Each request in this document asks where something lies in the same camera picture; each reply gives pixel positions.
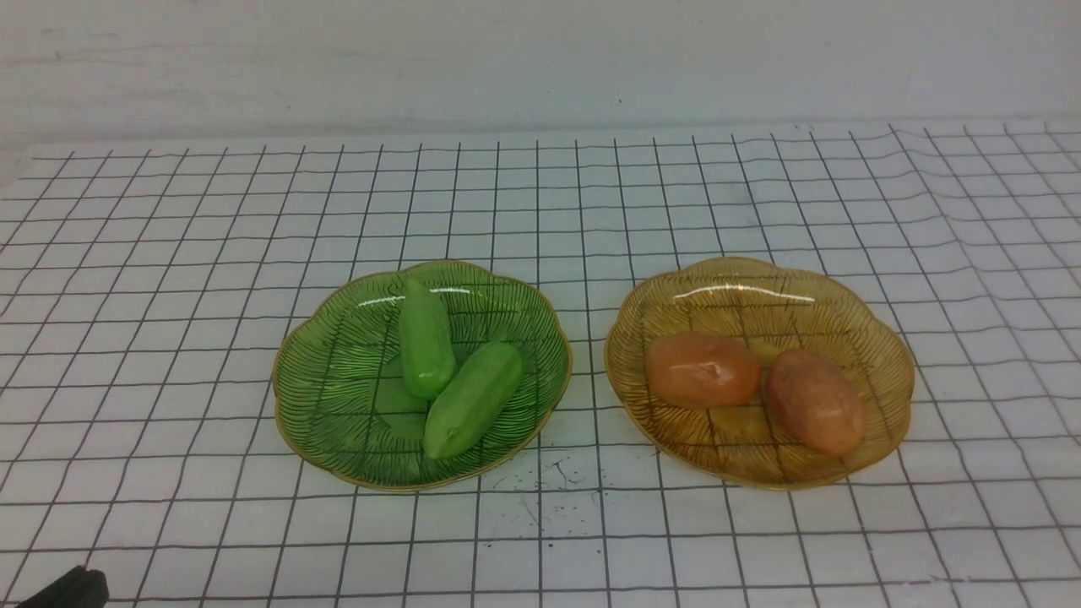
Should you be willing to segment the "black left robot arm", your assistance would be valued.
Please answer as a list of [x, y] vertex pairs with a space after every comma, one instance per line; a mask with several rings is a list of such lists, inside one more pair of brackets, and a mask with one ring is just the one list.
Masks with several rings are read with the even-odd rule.
[[106, 574], [76, 566], [45, 589], [17, 604], [18, 608], [101, 608], [111, 599]]

